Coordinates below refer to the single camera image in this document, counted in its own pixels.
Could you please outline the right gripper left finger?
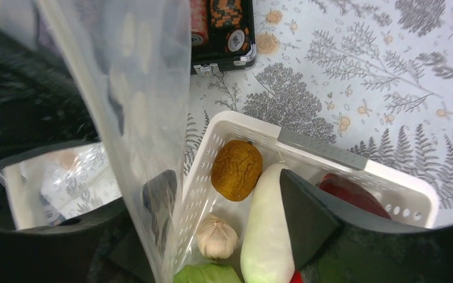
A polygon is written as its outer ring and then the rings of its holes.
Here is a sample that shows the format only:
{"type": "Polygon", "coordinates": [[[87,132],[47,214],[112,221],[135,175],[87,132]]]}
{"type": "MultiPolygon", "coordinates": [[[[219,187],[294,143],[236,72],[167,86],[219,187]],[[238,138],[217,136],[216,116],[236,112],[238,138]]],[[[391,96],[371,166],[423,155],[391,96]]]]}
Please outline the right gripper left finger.
{"type": "Polygon", "coordinates": [[[0,229],[0,282],[155,282],[123,199],[61,222],[0,229]]]}

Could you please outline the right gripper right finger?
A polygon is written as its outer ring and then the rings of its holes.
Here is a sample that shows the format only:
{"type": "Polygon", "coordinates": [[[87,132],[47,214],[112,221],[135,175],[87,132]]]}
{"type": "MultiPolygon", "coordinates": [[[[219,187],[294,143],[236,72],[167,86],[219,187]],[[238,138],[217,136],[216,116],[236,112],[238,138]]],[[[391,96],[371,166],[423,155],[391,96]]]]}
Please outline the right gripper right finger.
{"type": "Polygon", "coordinates": [[[381,218],[288,169],[280,186],[294,263],[310,282],[453,282],[453,225],[381,218]]]}

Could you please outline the green cabbage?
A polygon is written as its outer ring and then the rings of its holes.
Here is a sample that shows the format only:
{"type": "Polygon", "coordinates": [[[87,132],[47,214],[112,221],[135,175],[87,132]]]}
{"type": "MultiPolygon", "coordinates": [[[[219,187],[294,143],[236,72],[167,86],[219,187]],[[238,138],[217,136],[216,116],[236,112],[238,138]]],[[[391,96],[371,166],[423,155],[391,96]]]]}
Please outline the green cabbage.
{"type": "Polygon", "coordinates": [[[231,266],[208,263],[185,265],[173,283],[241,283],[241,279],[231,266]]]}

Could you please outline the clear zip top bag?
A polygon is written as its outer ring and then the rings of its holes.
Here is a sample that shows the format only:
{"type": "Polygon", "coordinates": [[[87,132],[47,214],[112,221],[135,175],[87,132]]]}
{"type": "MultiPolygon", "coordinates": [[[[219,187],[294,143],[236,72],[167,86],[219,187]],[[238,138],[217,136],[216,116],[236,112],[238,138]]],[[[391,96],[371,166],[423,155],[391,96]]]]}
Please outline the clear zip top bag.
{"type": "Polygon", "coordinates": [[[107,1],[97,23],[73,1],[38,1],[70,76],[0,31],[0,168],[102,142],[123,200],[78,224],[23,233],[89,243],[128,211],[157,282],[175,274],[191,42],[189,1],[107,1]]]}

